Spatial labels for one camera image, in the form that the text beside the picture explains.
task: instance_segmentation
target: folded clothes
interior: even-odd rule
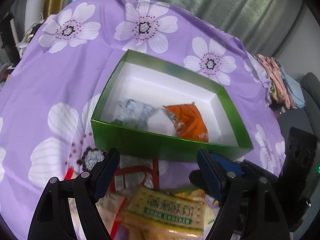
[[[286,91],[288,93],[288,96],[289,96],[290,106],[292,108],[297,108],[296,103],[293,101],[293,99],[292,99],[292,97],[291,97],[291,95],[289,93],[288,84],[286,83],[285,80],[283,81],[283,83],[284,83],[285,89],[286,89]],[[275,83],[273,81],[271,83],[271,87],[269,89],[269,92],[270,92],[270,95],[271,95],[271,97],[273,98],[273,100],[275,101],[276,104],[279,105],[279,104],[281,104],[283,102],[283,100],[279,96],[277,87],[276,87],[276,85],[275,85]]]
[[[291,95],[292,100],[296,103],[297,107],[303,108],[305,106],[305,100],[300,84],[285,73],[284,68],[279,63],[279,61],[276,60],[276,63],[278,64],[281,71],[283,82],[288,86],[288,92]]]
[[[272,57],[265,57],[261,54],[257,55],[257,59],[266,70],[268,77],[273,81],[276,88],[277,97],[284,101],[284,104],[288,109],[290,106],[295,108],[295,105],[290,103],[289,94],[282,81],[281,72],[275,60]]]

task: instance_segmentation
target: open cardboard box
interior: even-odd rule
[[[157,108],[148,131],[112,123],[120,99],[135,99]],[[209,142],[175,137],[163,106],[195,102],[208,129]],[[96,147],[117,148],[141,158],[196,162],[206,148],[236,160],[252,150],[248,132],[226,90],[216,82],[181,66],[128,50],[109,78],[92,115]]]

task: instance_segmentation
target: bed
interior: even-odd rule
[[[138,43],[134,34],[147,21],[143,17],[157,33]],[[0,212],[19,240],[27,239],[49,178],[64,179],[68,168],[81,172],[77,160],[87,147],[94,148],[92,111],[127,49],[222,84],[254,146],[245,158],[280,173],[284,138],[266,102],[269,80],[238,38],[165,3],[77,0],[38,30],[0,94]],[[204,68],[204,58],[218,60],[214,74]],[[196,168],[194,163],[161,162],[160,187],[189,184]]]

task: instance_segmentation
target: white flower print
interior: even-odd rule
[[[266,135],[263,131],[263,128],[257,124],[257,133],[255,135],[255,139],[257,143],[260,145],[260,161],[262,164],[262,167],[273,173],[273,168],[276,167],[276,160],[274,155],[271,153],[272,149],[269,143],[269,140],[266,138]]]
[[[230,85],[230,78],[226,73],[236,69],[235,59],[231,56],[224,56],[227,51],[218,42],[210,39],[209,48],[201,37],[192,40],[193,52],[197,55],[187,56],[184,59],[184,66],[190,70],[202,74],[217,83]]]
[[[51,14],[48,16],[48,18],[45,20],[44,24],[48,24],[53,18],[56,16],[56,14]]]
[[[3,127],[3,118],[1,117],[0,118],[0,133],[2,131],[2,127]],[[0,183],[2,182],[3,177],[4,177],[4,168],[2,166],[2,162],[4,160],[4,157],[5,157],[5,149],[0,147]]]
[[[50,109],[48,126],[55,137],[42,141],[31,154],[28,178],[34,185],[45,187],[51,177],[63,180],[68,167],[80,173],[76,161],[84,151],[95,149],[90,120],[99,97],[96,95],[85,105],[81,116],[65,103]]]
[[[167,172],[169,168],[169,162],[159,160],[158,165],[159,165],[159,176],[162,176]]]
[[[248,72],[251,72],[250,76],[252,76],[253,80],[256,82],[256,83],[259,83],[259,79],[256,78],[253,74],[255,73],[255,67],[253,66],[252,62],[247,62],[246,60],[244,60],[244,69]]]
[[[98,22],[84,22],[95,12],[93,4],[87,5],[86,2],[79,4],[72,14],[71,9],[62,11],[58,17],[58,23],[50,16],[43,28],[44,32],[39,37],[38,44],[42,47],[50,48],[49,53],[56,53],[68,44],[76,47],[86,44],[88,40],[94,40],[99,35],[101,24]]]
[[[285,160],[285,144],[284,141],[276,143],[276,151],[278,153],[280,167],[283,167],[284,160]]]
[[[174,33],[178,29],[177,17],[161,17],[169,11],[166,3],[157,2],[149,9],[150,1],[141,0],[135,8],[133,4],[125,5],[125,22],[116,27],[114,38],[118,41],[131,39],[123,50],[147,52],[147,44],[156,53],[168,50],[167,37],[162,33]]]

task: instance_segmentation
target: snack package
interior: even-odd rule
[[[181,189],[170,190],[168,194],[187,200],[199,201],[205,204],[206,208],[204,213],[204,229],[210,228],[212,226],[214,222],[214,213],[212,209],[207,205],[206,193],[203,189],[191,186]]]
[[[140,186],[121,212],[119,221],[154,235],[191,239],[203,235],[205,209],[206,205],[201,202]]]
[[[109,185],[109,191],[116,192],[139,185],[159,189],[158,160],[120,155],[119,167]]]
[[[203,204],[206,204],[206,194],[204,190],[194,186],[169,190],[168,194],[174,197],[179,197],[186,200],[200,201]]]
[[[115,109],[113,123],[124,125],[143,131],[148,131],[148,118],[154,113],[155,108],[134,99],[118,101]]]
[[[179,240],[176,237],[155,234],[151,231],[143,231],[136,227],[126,226],[129,230],[129,240]]]
[[[107,192],[107,194],[96,204],[100,217],[112,239],[114,239],[119,226],[119,222],[116,220],[116,218],[124,209],[126,202],[127,198],[124,196],[121,196],[117,193]],[[69,207],[77,236],[80,238],[80,240],[85,240],[86,237],[80,223],[76,208],[76,201],[74,198],[69,198]]]
[[[178,137],[208,142],[208,130],[195,103],[164,106],[174,124]]]

